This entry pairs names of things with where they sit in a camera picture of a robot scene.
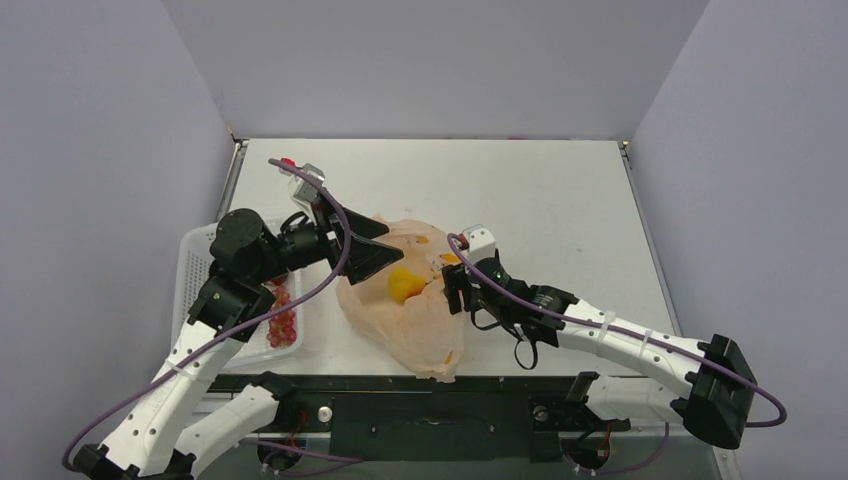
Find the yellow fake lemon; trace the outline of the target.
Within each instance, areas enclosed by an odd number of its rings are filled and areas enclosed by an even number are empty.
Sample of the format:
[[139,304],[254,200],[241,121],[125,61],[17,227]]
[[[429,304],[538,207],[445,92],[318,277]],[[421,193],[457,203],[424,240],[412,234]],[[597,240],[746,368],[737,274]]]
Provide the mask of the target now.
[[388,276],[387,289],[392,300],[403,305],[409,298],[420,295],[427,285],[427,280],[407,269],[393,269]]

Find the translucent orange plastic bag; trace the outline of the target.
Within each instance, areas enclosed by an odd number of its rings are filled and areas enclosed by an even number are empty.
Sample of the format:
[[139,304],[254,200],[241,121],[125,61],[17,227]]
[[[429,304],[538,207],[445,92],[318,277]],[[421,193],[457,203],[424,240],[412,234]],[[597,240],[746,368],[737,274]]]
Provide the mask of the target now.
[[[419,379],[442,383],[456,380],[465,353],[469,315],[451,315],[443,294],[441,269],[460,260],[448,246],[447,233],[414,219],[387,221],[390,231],[378,242],[400,248],[404,258],[371,278],[351,285],[337,283],[336,298],[352,328],[380,346]],[[427,280],[420,295],[403,305],[395,303],[387,289],[389,273],[404,268]]]

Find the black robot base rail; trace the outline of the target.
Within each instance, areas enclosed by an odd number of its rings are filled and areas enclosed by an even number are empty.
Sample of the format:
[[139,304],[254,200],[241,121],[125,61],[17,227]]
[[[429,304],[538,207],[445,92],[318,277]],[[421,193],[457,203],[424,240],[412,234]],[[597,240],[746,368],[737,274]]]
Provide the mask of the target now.
[[596,449],[627,420],[603,420],[588,406],[594,375],[459,377],[277,375],[286,390],[259,433],[304,439],[326,434],[334,455],[366,461],[552,462]]

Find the red fake grape bunch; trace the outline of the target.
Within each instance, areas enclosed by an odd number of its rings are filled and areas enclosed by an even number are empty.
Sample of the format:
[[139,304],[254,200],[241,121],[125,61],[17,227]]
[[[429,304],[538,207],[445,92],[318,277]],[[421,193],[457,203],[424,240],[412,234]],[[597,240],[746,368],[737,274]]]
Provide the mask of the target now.
[[[274,279],[266,283],[265,286],[274,295],[275,301],[272,305],[272,310],[278,310],[287,306],[291,300],[289,289],[285,285],[285,277]],[[268,320],[268,332],[266,339],[269,346],[274,349],[287,348],[292,346],[298,339],[298,330],[296,327],[296,313],[293,310],[287,310],[272,316]]]

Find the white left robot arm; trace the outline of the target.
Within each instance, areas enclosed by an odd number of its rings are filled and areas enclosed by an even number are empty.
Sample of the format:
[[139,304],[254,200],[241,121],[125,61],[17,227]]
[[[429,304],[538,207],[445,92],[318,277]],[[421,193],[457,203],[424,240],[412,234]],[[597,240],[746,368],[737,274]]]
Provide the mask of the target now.
[[125,419],[104,440],[73,440],[62,464],[90,479],[193,479],[230,446],[269,425],[291,427],[298,402],[279,375],[263,373],[245,392],[197,423],[189,417],[259,324],[281,313],[268,284],[325,261],[352,283],[399,261],[383,244],[386,224],[326,201],[311,204],[273,231],[251,209],[217,224],[210,274],[176,343],[150,385],[124,400]]

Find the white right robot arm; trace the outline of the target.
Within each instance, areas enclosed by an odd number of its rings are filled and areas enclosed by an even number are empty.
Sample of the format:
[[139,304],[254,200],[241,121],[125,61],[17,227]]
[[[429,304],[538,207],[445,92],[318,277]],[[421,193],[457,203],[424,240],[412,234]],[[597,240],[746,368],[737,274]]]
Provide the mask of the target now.
[[635,377],[591,380],[564,400],[578,427],[596,420],[655,420],[682,425],[712,446],[736,449],[748,427],[756,378],[732,339],[684,338],[617,318],[574,294],[511,278],[499,260],[442,268],[451,313],[483,310],[519,341],[594,354]]

